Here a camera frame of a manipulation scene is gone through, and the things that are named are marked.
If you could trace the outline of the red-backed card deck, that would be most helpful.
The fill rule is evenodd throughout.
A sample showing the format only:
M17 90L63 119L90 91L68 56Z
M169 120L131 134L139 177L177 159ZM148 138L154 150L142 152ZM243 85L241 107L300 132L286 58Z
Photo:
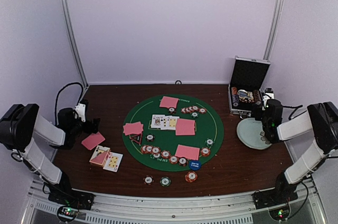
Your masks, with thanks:
M87 138L85 138L81 144L88 150L92 150L96 148L97 145L105 141L105 137L97 132L95 134L90 134Z

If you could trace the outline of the card deck box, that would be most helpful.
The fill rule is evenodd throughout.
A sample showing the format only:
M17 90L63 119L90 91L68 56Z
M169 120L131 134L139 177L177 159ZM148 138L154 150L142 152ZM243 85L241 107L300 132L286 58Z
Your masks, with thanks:
M89 163L99 167L104 167L108 160L109 155L110 155L110 147L97 145L89 160Z

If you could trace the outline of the single red-backed card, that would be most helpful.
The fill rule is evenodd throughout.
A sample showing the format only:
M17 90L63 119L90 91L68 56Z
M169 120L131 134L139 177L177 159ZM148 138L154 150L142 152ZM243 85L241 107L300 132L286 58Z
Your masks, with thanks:
M137 131L137 128L138 128L138 125L135 124L135 123L126 123L124 126L123 126L123 133L128 136L128 135L131 135L131 134L135 134L136 131Z

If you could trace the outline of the green chip seat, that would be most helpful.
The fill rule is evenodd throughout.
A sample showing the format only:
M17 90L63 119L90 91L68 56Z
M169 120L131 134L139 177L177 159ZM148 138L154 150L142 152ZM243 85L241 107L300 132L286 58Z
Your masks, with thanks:
M191 114L191 117L193 117L193 118L197 118L199 116L199 114L197 113L197 112L193 112L192 114Z
M205 144L206 144L206 146L210 147L210 146L212 146L212 145L214 144L214 141L213 141L212 139L208 138L208 139L205 141Z

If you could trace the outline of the black red all-in triangle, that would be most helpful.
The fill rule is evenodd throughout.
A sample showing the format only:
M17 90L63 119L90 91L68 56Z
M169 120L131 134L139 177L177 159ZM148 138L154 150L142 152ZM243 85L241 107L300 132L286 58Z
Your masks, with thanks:
M134 142L134 143L136 143L138 145L141 145L142 139L143 139L143 134L142 133L140 133L140 134L130 134L129 135L129 139L132 142Z

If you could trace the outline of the red five poker chip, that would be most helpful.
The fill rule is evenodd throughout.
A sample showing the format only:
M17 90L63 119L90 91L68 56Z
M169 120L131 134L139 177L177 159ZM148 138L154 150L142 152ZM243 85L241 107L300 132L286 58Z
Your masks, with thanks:
M211 150L208 147L201 148L201 155L207 157L211 154Z

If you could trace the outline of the green chip top seat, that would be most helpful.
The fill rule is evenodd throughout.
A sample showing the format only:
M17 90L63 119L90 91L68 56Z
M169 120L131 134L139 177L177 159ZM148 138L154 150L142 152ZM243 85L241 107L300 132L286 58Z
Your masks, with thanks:
M192 114L191 114L191 117L193 117L193 118L197 118L199 116L199 114L197 113L197 112L193 112Z

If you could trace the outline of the red-backed card seat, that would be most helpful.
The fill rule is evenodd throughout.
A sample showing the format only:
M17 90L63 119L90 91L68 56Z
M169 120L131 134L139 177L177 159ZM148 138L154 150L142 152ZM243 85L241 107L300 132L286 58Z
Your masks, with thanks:
M186 146L179 144L177 146L175 156L177 157L184 157L186 159L192 160L192 148L193 146Z
M161 108L176 108L179 99L175 97L163 96L159 107Z

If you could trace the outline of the blue small blind button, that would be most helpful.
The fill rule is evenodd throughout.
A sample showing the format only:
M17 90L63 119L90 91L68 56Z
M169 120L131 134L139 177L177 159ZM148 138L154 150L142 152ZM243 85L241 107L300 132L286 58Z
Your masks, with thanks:
M190 160L189 161L189 168L193 171L197 171L201 168L201 162L198 160Z

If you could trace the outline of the brown chip top seat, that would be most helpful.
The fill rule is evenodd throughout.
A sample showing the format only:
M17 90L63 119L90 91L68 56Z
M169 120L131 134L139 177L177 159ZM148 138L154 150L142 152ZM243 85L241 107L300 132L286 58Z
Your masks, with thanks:
M176 113L176 108L170 107L170 108L168 109L168 112L169 112L170 114L174 114L174 113Z

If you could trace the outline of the red-backed card top seat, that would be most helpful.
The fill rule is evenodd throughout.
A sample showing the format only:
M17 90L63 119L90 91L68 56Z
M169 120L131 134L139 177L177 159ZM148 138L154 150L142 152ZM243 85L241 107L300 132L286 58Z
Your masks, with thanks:
M161 108L176 108L179 99L175 97L163 96L159 107Z

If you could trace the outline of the orange-red poker chip stack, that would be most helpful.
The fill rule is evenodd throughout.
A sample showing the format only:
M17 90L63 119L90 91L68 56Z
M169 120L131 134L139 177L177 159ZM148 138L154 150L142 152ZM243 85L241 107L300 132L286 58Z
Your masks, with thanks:
M188 183L192 183L192 182L196 181L197 179L198 179L198 175L194 171L189 171L185 175L185 180Z

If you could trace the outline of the green poker chip stack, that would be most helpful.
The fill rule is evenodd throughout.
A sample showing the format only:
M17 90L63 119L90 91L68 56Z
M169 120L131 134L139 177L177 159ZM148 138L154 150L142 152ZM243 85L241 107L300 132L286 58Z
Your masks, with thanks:
M164 176L160 178L159 183L161 186L170 186L171 185L171 179L167 176Z

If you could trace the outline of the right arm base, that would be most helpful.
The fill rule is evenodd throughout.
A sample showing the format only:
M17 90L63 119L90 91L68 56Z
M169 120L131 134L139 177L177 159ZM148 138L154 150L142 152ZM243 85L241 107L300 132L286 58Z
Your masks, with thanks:
M296 192L287 196L277 196L274 189L266 191L256 191L252 194L256 209L270 208L280 204L285 204L298 199Z

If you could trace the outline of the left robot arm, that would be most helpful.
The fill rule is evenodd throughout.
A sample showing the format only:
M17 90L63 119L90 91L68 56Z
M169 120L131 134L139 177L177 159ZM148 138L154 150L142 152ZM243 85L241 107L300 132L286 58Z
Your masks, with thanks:
M38 136L55 149L70 150L82 134L97 133L100 118L85 120L75 109L59 112L61 124L54 125L39 114L37 104L14 104L1 118L1 144L11 150L11 156L24 162L33 173L42 177L55 196L65 205L76 200L69 177L55 166L35 142Z

